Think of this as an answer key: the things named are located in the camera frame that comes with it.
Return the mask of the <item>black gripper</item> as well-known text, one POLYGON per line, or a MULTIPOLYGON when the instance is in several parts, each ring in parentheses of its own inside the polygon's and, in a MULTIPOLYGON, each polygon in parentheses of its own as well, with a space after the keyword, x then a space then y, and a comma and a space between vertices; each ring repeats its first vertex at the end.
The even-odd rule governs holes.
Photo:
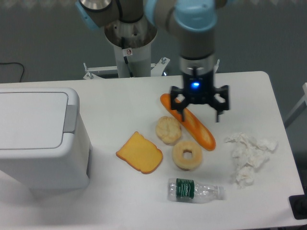
POLYGON ((215 56, 209 55, 202 59, 180 58, 180 70, 183 77, 183 89, 177 86, 170 88, 171 110, 176 110, 181 115, 181 121, 185 121, 184 109, 189 104, 209 104, 216 110, 216 123, 224 111, 230 110, 229 86, 224 85, 215 88, 213 83, 215 56), (182 101, 177 97, 183 95, 182 101))

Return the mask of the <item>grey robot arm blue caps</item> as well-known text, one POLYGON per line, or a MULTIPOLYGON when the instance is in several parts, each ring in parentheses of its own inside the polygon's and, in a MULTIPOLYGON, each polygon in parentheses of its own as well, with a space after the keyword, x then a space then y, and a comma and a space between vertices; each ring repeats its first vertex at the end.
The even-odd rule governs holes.
POLYGON ((179 114, 189 104, 208 104, 218 115, 230 109, 229 87, 214 86, 216 11, 227 0, 78 0, 76 6, 93 28, 115 21, 135 25, 146 17, 179 42, 183 88, 172 86, 170 107, 179 114))

